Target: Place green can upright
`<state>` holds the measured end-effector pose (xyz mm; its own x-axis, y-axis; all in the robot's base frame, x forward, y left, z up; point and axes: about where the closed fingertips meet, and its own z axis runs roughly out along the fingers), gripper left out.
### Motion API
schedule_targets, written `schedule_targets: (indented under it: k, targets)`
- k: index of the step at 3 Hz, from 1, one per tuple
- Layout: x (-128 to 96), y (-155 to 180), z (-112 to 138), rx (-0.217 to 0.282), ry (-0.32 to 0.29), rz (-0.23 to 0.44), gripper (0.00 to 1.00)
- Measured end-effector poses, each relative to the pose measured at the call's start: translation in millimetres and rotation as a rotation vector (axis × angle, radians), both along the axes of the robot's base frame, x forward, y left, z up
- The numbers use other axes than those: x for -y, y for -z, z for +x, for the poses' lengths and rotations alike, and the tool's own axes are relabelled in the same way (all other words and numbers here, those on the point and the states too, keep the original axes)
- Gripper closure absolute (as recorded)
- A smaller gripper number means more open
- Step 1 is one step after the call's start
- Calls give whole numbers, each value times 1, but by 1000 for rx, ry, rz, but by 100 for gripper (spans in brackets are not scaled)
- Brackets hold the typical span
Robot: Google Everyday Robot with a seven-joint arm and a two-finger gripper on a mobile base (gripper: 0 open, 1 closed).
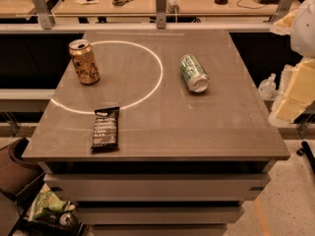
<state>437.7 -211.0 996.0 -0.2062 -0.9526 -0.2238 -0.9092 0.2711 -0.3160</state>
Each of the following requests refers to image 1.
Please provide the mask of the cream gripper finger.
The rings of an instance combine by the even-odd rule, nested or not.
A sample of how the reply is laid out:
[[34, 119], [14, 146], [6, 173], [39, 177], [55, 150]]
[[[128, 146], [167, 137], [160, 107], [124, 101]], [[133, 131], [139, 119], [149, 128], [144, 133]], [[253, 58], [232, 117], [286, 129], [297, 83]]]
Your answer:
[[292, 123], [315, 100], [315, 59], [298, 63], [276, 110], [276, 118]]
[[277, 35], [290, 35], [292, 22], [297, 11], [291, 11], [271, 26], [271, 32]]

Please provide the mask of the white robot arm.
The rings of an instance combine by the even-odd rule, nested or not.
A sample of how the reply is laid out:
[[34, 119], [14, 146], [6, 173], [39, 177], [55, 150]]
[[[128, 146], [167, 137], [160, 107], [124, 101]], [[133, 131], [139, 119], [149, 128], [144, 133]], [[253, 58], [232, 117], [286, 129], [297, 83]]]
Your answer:
[[291, 49], [302, 56], [274, 110], [278, 120], [292, 123], [315, 100], [315, 0], [304, 0], [270, 31], [289, 34]]

